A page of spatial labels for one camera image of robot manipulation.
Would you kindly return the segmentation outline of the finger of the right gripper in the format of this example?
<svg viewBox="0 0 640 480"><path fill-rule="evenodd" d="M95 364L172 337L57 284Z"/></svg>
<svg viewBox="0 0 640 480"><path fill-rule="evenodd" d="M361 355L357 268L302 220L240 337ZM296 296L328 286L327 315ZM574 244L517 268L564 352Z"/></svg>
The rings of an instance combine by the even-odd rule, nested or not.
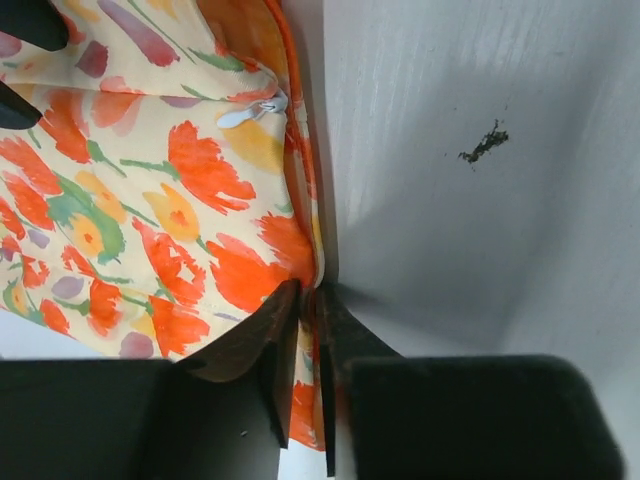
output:
<svg viewBox="0 0 640 480"><path fill-rule="evenodd" d="M48 0L1 2L1 58L21 50L22 41L55 52L68 44L68 27ZM9 130L32 128L42 114L1 81L1 127Z"/></svg>

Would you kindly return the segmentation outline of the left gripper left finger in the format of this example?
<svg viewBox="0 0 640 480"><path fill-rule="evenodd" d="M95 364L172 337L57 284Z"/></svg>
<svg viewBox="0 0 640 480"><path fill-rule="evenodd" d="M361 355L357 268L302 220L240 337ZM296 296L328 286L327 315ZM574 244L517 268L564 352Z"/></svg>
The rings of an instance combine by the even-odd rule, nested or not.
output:
<svg viewBox="0 0 640 480"><path fill-rule="evenodd" d="M177 361L1 364L5 479L274 479L288 445L300 284Z"/></svg>

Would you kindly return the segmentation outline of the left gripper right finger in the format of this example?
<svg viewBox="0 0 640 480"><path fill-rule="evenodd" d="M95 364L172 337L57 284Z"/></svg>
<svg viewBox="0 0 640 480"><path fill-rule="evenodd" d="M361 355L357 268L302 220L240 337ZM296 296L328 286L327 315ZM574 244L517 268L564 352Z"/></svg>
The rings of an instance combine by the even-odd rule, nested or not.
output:
<svg viewBox="0 0 640 480"><path fill-rule="evenodd" d="M585 376L548 355L404 357L331 286L314 300L335 479L621 479Z"/></svg>

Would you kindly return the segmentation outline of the floral orange skirt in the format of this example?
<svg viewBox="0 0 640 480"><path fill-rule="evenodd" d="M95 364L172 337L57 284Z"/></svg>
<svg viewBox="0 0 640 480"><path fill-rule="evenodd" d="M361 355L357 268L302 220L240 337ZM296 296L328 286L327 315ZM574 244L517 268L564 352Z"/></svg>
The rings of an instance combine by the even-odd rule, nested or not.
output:
<svg viewBox="0 0 640 480"><path fill-rule="evenodd" d="M180 360L325 270L279 1L53 1L68 44L1 81L1 306L99 353Z"/></svg>

